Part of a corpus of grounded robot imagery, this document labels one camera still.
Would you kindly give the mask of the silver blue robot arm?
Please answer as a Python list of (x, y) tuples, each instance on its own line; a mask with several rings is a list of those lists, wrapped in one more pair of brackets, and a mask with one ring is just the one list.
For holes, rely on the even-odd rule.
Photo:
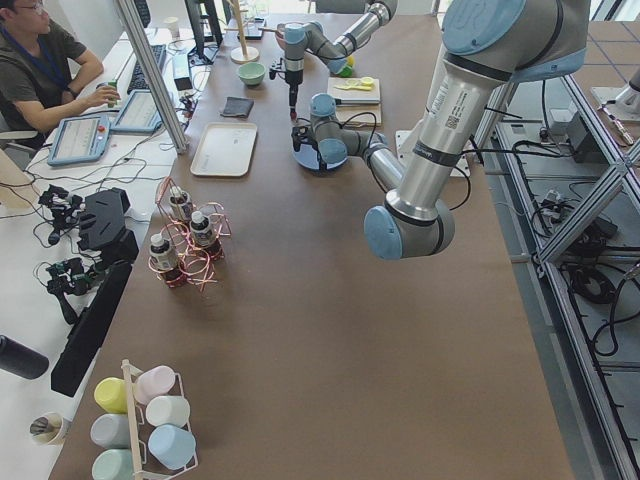
[(444, 16), (426, 111), (405, 160), (382, 136), (344, 128), (327, 93), (312, 98), (309, 121), (292, 130), (293, 145), (310, 146), (323, 167), (359, 157), (385, 187), (384, 203), (364, 219), (377, 257), (439, 253), (455, 232), (440, 195), (492, 92), (576, 72), (586, 55), (589, 12), (586, 1), (455, 1)]
[(287, 24), (284, 29), (284, 53), (269, 68), (269, 78), (282, 75), (288, 86), (289, 114), (297, 119), (297, 99), (303, 83), (306, 53), (317, 57), (333, 75), (339, 75), (347, 66), (347, 58), (362, 48), (378, 29), (394, 17), (396, 0), (366, 1), (365, 11), (343, 34), (331, 41), (326, 37), (318, 21), (304, 24)]

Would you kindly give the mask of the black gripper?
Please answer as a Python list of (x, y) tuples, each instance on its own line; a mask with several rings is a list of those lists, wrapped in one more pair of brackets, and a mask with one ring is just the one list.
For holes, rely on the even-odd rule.
[(317, 142), (310, 125), (295, 126), (291, 131), (292, 146), (295, 152), (300, 152), (303, 146), (317, 150)]
[(284, 76), (285, 83), (289, 87), (289, 110), (296, 110), (297, 94), (299, 86), (303, 82), (304, 59), (288, 59), (282, 57), (274, 61), (269, 68), (269, 78), (274, 80), (278, 74)]

